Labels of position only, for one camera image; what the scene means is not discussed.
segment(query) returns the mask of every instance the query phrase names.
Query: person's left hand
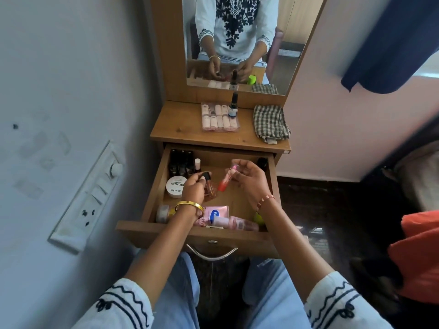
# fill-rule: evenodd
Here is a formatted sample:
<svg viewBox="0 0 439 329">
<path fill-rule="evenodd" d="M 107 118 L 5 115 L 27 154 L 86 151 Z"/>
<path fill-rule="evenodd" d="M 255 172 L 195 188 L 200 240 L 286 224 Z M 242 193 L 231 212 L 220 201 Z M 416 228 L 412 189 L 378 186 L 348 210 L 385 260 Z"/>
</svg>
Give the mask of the person's left hand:
<svg viewBox="0 0 439 329">
<path fill-rule="evenodd" d="M 248 77 L 252 74 L 255 62 L 251 59 L 241 61 L 238 65 L 238 82 L 247 83 Z"/>
<path fill-rule="evenodd" d="M 182 201 L 191 201 L 199 205 L 203 204 L 204 186 L 206 185 L 206 178 L 201 176 L 203 173 L 204 172 L 195 173 L 186 180 L 181 196 Z"/>
</svg>

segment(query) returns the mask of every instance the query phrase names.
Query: white embroidered sleeve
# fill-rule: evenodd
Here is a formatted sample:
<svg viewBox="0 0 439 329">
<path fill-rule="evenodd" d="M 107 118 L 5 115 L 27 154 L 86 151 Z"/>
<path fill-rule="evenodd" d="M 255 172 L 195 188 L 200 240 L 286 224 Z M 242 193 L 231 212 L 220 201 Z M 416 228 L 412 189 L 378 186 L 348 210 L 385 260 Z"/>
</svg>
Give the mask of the white embroidered sleeve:
<svg viewBox="0 0 439 329">
<path fill-rule="evenodd" d="M 146 329 L 153 321 L 146 293 L 135 282 L 122 278 L 102 294 L 73 329 Z"/>
<path fill-rule="evenodd" d="M 279 0 L 261 0 L 256 15 L 256 39 L 267 45 L 267 52 L 276 35 L 278 9 Z"/>
<path fill-rule="evenodd" d="M 313 329 L 392 329 L 336 271 L 313 288 L 306 300 L 305 312 Z"/>
<path fill-rule="evenodd" d="M 195 2 L 195 25 L 200 43 L 207 35 L 213 38 L 216 10 L 216 0 L 196 0 Z"/>
</svg>

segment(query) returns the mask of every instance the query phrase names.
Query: drawer front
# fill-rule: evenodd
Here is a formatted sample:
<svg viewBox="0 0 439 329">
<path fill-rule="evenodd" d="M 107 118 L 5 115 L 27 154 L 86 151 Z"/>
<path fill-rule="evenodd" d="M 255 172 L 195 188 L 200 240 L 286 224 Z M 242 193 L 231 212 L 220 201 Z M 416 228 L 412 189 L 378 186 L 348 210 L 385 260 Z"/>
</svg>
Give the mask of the drawer front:
<svg viewBox="0 0 439 329">
<path fill-rule="evenodd" d="M 224 177 L 224 170 L 230 166 L 230 160 L 232 158 L 256 161 L 260 157 L 265 157 L 268 160 L 266 172 L 267 180 L 273 195 L 280 201 L 273 154 L 167 144 L 163 151 L 162 160 L 158 167 L 141 221 L 119 221 L 117 225 L 117 230 L 121 231 L 123 235 L 138 248 L 148 248 L 157 235 L 166 227 L 164 224 L 155 223 L 157 208 L 162 204 L 168 204 L 172 207 L 178 202 L 178 199 L 172 199 L 166 194 L 166 182 L 169 176 L 169 155 L 172 149 L 192 150 L 195 158 L 201 159 L 201 169 L 203 171 L 212 171 L 212 180 L 214 183 L 218 183 L 222 177 Z M 245 199 L 243 191 L 232 183 L 228 185 L 224 193 L 220 193 L 216 199 L 205 203 L 205 205 L 228 205 L 230 215 L 245 219 L 251 220 L 254 215 L 254 211 L 248 204 L 247 199 Z M 229 252 L 231 249 L 237 248 L 234 252 L 234 254 L 237 255 L 267 258 L 279 257 L 268 232 L 238 231 L 194 226 L 187 236 L 186 243 L 206 256 L 219 256 Z"/>
</svg>

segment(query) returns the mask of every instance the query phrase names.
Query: clear plastic box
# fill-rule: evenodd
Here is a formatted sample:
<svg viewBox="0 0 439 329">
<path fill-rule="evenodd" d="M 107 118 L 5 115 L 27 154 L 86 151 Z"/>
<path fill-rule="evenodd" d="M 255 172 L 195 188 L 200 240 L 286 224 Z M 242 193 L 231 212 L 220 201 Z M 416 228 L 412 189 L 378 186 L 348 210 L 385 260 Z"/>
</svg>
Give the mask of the clear plastic box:
<svg viewBox="0 0 439 329">
<path fill-rule="evenodd" d="M 228 103 L 201 103 L 201 121 L 206 132 L 237 132 L 238 116 L 229 116 Z"/>
</svg>

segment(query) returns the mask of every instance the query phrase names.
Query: dark blue curtain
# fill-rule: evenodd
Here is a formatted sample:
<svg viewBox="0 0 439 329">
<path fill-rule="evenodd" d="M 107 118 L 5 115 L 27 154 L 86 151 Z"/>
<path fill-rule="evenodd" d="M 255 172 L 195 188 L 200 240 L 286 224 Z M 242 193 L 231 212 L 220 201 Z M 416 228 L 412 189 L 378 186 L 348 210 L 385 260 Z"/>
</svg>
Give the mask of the dark blue curtain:
<svg viewBox="0 0 439 329">
<path fill-rule="evenodd" d="M 398 90 L 439 49 L 439 0 L 391 0 L 342 79 L 374 93 Z"/>
</svg>

